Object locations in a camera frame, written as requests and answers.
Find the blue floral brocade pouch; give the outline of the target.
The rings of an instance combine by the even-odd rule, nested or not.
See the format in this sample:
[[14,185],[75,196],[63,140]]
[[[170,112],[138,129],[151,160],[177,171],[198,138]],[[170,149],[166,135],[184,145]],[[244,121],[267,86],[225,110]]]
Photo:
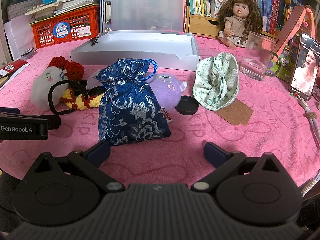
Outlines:
[[99,105],[99,140],[111,146],[162,139],[171,135],[152,88],[147,80],[157,70],[151,59],[122,59],[104,68],[96,79],[105,92]]

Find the white fluffy plush toy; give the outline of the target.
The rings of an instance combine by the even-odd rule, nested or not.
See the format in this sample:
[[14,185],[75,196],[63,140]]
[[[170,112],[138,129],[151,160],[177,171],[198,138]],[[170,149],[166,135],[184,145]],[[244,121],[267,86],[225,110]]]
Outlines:
[[31,101],[39,110],[50,110],[48,102],[49,90],[57,82],[68,80],[65,74],[66,70],[50,66],[33,81]]

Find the black round lid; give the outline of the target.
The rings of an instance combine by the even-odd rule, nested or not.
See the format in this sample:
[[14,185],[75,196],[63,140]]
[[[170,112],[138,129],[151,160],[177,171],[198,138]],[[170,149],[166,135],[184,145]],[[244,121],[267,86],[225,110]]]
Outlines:
[[193,115],[198,111],[199,103],[192,96],[183,95],[175,109],[180,114]]

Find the green floral fabric cap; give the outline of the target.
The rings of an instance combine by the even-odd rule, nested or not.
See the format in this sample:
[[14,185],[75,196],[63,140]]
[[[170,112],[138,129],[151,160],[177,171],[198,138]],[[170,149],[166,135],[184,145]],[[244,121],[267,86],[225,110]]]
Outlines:
[[193,97],[210,110],[218,111],[229,106],[239,92],[239,65],[231,53],[201,60],[195,70]]

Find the purple fluffy plush toy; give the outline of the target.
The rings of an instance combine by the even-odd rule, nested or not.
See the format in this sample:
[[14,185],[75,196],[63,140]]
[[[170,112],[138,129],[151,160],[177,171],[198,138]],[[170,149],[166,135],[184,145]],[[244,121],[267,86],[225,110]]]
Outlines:
[[182,93],[188,86],[186,81],[179,81],[170,74],[155,74],[146,82],[150,85],[159,105],[167,112],[171,112],[178,105]]

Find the brown cardboard piece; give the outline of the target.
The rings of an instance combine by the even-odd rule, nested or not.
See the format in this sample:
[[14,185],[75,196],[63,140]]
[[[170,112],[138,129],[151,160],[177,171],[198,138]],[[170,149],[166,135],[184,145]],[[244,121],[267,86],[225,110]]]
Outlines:
[[253,109],[235,99],[230,105],[215,111],[215,113],[231,125],[246,126],[253,114]]

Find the red card packet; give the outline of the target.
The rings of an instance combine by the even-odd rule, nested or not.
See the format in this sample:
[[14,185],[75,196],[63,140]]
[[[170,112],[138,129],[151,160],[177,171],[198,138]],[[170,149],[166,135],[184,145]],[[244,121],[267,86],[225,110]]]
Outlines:
[[16,61],[13,61],[6,66],[2,67],[0,69],[0,77],[8,76],[9,74],[13,73],[14,71],[18,70],[19,68],[23,67],[25,64],[27,64],[27,61],[18,59]]

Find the smartphone showing video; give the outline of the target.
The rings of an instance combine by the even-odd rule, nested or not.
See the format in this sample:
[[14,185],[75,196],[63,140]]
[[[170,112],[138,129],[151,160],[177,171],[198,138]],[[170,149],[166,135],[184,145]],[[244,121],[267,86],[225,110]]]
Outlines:
[[319,69],[319,42],[309,35],[300,35],[298,53],[289,89],[305,101],[312,96]]

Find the black binder clip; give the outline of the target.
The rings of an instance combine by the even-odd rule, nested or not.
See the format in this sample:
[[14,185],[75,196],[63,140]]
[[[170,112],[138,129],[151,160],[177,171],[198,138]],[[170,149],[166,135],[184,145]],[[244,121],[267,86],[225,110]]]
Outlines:
[[98,40],[99,40],[99,35],[97,35],[96,37],[91,38],[90,39],[91,46],[94,46],[95,44],[97,44]]

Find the red plastic crate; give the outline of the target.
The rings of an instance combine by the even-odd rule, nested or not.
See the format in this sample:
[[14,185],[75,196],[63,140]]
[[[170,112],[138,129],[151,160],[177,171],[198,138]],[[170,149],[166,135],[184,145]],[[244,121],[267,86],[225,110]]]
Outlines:
[[99,5],[91,5],[31,24],[37,49],[93,38],[99,34]]

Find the silver shallow box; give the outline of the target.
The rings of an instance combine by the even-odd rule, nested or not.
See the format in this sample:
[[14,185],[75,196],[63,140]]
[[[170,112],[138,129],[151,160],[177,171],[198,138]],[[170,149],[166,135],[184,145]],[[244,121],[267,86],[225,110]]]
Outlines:
[[99,35],[73,49],[72,61],[82,65],[109,66],[120,59],[152,59],[159,68],[194,71],[200,53],[193,34],[178,31],[120,30]]

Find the pink triangular stand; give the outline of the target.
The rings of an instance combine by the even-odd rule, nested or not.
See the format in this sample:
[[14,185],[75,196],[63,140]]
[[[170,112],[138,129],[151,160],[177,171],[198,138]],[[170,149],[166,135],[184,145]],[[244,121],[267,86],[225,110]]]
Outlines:
[[276,47],[274,52],[280,56],[289,42],[297,33],[306,33],[315,40],[317,39],[316,16],[310,5],[296,6],[291,12],[289,19],[276,35]]

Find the wooden drawer organizer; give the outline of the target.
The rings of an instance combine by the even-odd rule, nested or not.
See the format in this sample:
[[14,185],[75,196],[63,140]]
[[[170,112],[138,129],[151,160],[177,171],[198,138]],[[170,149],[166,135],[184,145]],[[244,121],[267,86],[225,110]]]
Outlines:
[[185,12],[184,31],[186,33],[218,38],[220,31],[218,19],[208,16],[193,15],[190,13],[190,7],[188,5],[186,6]]

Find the brown haired baby doll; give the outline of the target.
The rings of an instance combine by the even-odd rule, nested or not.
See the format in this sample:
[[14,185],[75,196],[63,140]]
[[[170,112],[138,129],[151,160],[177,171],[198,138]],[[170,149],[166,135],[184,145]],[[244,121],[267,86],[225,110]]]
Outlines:
[[263,18],[253,0],[227,0],[218,12],[219,40],[229,49],[246,46],[250,31],[260,33]]

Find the translucent clipboard folder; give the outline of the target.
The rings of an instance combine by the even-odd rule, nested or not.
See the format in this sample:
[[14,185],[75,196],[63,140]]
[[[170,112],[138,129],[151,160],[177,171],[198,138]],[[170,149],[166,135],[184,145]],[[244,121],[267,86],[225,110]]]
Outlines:
[[184,0],[100,0],[100,32],[184,31]]

